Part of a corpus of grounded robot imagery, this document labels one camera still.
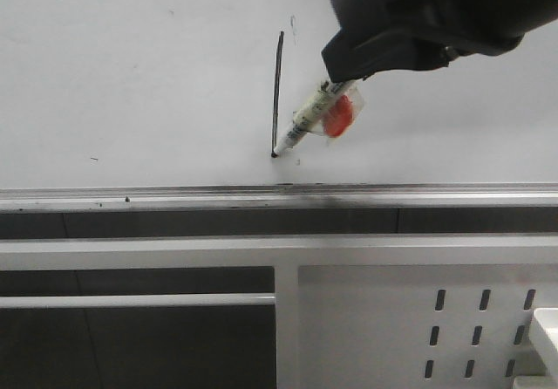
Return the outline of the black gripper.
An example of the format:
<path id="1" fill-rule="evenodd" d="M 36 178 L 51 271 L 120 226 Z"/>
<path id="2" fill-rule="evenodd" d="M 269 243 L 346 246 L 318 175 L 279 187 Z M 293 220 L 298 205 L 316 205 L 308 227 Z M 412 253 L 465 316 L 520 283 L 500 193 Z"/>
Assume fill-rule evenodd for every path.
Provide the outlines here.
<path id="1" fill-rule="evenodd" d="M 459 56 L 498 56 L 557 18 L 557 0 L 330 0 L 338 33 L 322 58 L 334 82 L 432 71 Z"/>

